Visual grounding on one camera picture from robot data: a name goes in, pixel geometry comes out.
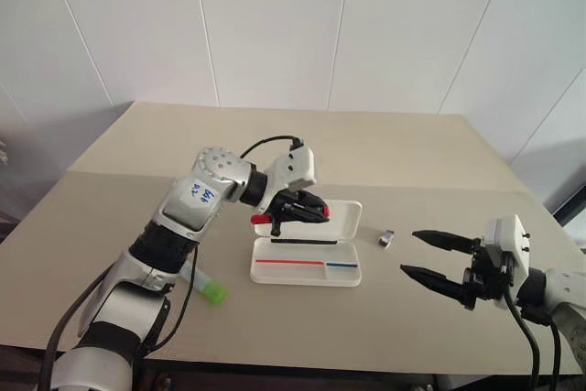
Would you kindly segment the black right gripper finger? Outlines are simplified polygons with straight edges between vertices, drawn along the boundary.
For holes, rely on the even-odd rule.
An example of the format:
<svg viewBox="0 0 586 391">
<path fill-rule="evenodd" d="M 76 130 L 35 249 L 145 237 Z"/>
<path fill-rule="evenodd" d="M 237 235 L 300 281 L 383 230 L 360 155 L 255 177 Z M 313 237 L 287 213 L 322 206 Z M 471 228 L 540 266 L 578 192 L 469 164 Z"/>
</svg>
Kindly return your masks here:
<svg viewBox="0 0 586 391">
<path fill-rule="evenodd" d="M 457 251 L 466 255 L 472 255 L 481 244 L 480 238 L 468 238 L 435 230 L 414 231 L 412 235 L 436 248 L 445 251 Z"/>
<path fill-rule="evenodd" d="M 400 269 L 429 290 L 459 302 L 466 300 L 466 290 L 463 285 L 447 279 L 441 273 L 420 266 L 401 265 Z"/>
</svg>

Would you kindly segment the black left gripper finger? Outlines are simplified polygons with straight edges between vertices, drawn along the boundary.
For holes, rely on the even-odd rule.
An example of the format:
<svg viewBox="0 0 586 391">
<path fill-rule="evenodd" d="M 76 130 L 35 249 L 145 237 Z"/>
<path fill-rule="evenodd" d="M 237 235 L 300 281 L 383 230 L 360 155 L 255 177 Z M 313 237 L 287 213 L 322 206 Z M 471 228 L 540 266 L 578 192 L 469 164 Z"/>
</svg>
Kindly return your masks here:
<svg viewBox="0 0 586 391">
<path fill-rule="evenodd" d="M 303 206 L 305 209 L 312 209 L 319 212 L 324 212 L 325 209 L 324 200 L 308 191 L 298 192 L 298 204 Z"/>
<path fill-rule="evenodd" d="M 326 223 L 329 216 L 322 208 L 285 207 L 282 210 L 282 222 Z"/>
</svg>

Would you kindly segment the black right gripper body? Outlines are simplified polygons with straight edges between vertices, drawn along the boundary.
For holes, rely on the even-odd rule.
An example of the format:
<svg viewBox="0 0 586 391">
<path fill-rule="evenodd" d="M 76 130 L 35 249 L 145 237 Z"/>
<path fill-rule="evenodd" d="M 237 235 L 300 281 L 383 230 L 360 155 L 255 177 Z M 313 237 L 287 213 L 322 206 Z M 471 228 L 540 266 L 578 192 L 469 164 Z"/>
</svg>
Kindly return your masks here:
<svg viewBox="0 0 586 391">
<path fill-rule="evenodd" d="M 467 310 L 474 310 L 477 299 L 499 303 L 512 281 L 511 253 L 503 251 L 497 245 L 486 247 L 480 238 L 475 238 L 472 239 L 471 255 L 471 266 L 463 274 L 465 295 L 461 304 Z"/>
</svg>

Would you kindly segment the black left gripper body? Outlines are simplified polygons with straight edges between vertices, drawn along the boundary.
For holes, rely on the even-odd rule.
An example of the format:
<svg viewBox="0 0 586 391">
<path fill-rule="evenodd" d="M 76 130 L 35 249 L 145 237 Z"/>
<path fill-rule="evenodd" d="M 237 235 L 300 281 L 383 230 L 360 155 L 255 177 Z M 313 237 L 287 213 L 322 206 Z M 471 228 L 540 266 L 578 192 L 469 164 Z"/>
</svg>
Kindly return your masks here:
<svg viewBox="0 0 586 391">
<path fill-rule="evenodd" d="M 271 233 L 280 234 L 281 224 L 300 222 L 302 220 L 302 206 L 298 204 L 297 191 L 282 190 L 278 192 L 269 205 L 271 218 Z"/>
</svg>

